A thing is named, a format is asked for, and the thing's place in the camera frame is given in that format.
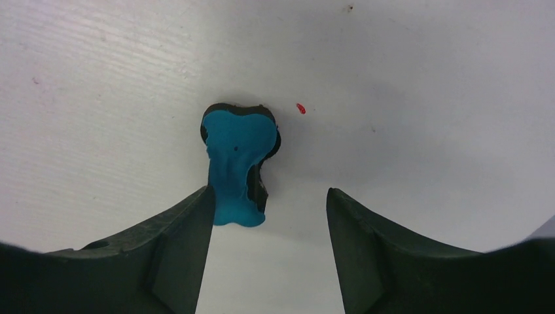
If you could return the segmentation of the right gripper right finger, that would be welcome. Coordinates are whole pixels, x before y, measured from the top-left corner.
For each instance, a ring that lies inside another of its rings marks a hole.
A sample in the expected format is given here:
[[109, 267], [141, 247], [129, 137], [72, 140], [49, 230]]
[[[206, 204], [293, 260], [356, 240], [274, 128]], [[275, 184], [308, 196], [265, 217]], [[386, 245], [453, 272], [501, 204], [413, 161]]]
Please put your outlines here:
[[553, 313], [554, 240], [488, 253], [420, 235], [329, 189], [327, 220], [346, 313]]

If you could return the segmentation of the blue whiteboard eraser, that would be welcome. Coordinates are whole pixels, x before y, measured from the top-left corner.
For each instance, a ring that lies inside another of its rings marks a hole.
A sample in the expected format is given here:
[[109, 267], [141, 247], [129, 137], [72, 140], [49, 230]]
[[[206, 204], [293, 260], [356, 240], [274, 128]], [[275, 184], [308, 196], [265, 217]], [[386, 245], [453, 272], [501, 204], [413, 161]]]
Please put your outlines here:
[[215, 192], [214, 224], [261, 225], [268, 191], [260, 171], [281, 145], [272, 112], [264, 105], [215, 103], [203, 114], [200, 134], [209, 157], [208, 183]]

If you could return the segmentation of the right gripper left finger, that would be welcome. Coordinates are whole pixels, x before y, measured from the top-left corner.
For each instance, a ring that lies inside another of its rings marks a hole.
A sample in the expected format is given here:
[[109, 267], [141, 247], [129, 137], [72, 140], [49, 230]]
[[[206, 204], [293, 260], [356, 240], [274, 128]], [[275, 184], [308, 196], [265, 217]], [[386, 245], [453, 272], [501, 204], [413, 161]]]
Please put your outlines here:
[[206, 186], [82, 249], [1, 244], [2, 313], [194, 313], [215, 195]]

